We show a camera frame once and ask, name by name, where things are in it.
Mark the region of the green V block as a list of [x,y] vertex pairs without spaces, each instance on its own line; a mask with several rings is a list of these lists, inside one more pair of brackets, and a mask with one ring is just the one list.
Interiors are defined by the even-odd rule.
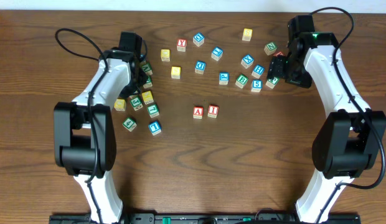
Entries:
[[142,68],[142,70],[143,70],[143,72],[144,72],[145,74],[147,74],[147,75],[149,75],[149,76],[151,76],[151,75],[153,74],[153,69],[152,69],[152,67],[151,67],[151,65],[150,65],[149,62],[146,62],[145,64],[143,64],[143,65],[141,66],[141,68]]

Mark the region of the blue 5 block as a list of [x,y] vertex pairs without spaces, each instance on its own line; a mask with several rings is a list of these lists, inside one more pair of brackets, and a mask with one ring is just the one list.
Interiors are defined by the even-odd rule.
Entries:
[[251,92],[259,93],[262,90],[262,81],[261,80],[252,80]]

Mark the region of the blue L block near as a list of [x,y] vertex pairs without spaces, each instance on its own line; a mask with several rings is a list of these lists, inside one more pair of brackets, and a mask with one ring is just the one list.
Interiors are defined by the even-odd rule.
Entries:
[[154,121],[148,125],[148,128],[153,136],[162,132],[161,125],[158,121]]

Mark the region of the green J block left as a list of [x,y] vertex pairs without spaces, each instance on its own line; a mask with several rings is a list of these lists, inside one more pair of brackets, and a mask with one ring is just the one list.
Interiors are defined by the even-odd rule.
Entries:
[[143,104],[138,96],[130,99],[130,103],[135,111],[138,111],[143,107]]

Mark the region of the red A block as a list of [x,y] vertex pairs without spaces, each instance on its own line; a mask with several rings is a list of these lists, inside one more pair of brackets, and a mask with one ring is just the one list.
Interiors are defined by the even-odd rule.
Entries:
[[204,113],[204,108],[201,106],[195,106],[193,110],[193,118],[194,119],[202,119]]

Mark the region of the red W block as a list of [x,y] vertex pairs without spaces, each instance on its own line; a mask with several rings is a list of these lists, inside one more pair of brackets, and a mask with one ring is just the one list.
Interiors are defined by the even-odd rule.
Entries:
[[281,51],[275,52],[273,56],[277,57],[279,55],[285,56]]

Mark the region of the yellow block centre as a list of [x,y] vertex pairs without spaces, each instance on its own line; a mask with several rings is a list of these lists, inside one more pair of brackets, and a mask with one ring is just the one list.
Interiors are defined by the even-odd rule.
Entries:
[[171,67],[171,78],[180,79],[181,78],[181,67]]

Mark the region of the green 4 block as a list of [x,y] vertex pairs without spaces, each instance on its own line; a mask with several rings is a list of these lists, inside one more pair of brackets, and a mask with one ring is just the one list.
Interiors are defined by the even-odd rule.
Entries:
[[123,127],[125,129],[127,129],[129,132],[132,132],[136,127],[137,127],[137,123],[136,121],[133,119],[133,118],[126,118],[123,123],[122,123]]

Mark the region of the blue P block centre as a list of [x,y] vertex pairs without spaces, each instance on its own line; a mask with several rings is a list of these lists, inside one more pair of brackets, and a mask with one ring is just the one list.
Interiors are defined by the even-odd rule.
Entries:
[[229,83],[229,73],[220,72],[219,73],[219,85],[228,85]]

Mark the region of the green R block left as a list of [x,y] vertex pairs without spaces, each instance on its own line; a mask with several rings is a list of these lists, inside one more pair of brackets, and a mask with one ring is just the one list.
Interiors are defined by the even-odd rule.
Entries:
[[153,86],[153,82],[150,76],[148,76],[148,79],[146,80],[146,83],[143,85],[143,88],[151,88]]

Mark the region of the yellow S block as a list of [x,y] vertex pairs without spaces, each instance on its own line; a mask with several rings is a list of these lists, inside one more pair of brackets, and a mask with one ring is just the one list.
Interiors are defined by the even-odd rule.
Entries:
[[242,34],[242,40],[247,42],[251,41],[252,34],[253,34],[252,29],[244,28],[243,34]]

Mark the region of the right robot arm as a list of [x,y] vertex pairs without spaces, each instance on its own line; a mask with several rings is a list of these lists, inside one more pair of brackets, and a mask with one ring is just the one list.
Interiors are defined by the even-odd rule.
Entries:
[[341,58],[342,42],[332,32],[317,32],[313,15],[288,22],[287,55],[274,56],[267,80],[309,88],[315,85],[326,120],[312,145],[314,174],[296,201],[296,220],[326,223],[346,187],[369,190],[386,171],[383,111],[374,111],[356,90]]

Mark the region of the yellow block upper left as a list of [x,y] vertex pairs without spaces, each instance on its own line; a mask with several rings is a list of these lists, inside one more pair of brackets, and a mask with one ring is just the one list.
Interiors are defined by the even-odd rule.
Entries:
[[161,60],[169,62],[171,59],[171,51],[169,49],[161,49]]

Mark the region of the red I block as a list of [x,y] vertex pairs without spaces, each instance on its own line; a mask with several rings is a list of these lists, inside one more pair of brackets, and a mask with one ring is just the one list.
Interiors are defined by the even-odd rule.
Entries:
[[216,118],[219,113],[219,107],[215,105],[210,105],[208,109],[207,116],[210,118]]

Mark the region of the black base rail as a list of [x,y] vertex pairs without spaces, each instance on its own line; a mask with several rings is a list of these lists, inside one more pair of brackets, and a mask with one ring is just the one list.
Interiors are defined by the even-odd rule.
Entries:
[[[87,215],[51,215],[50,224],[96,223]],[[303,223],[293,214],[262,212],[259,215],[155,215],[152,213],[134,213],[121,217],[122,224],[233,224],[233,223]],[[359,215],[329,215],[330,224],[360,224]]]

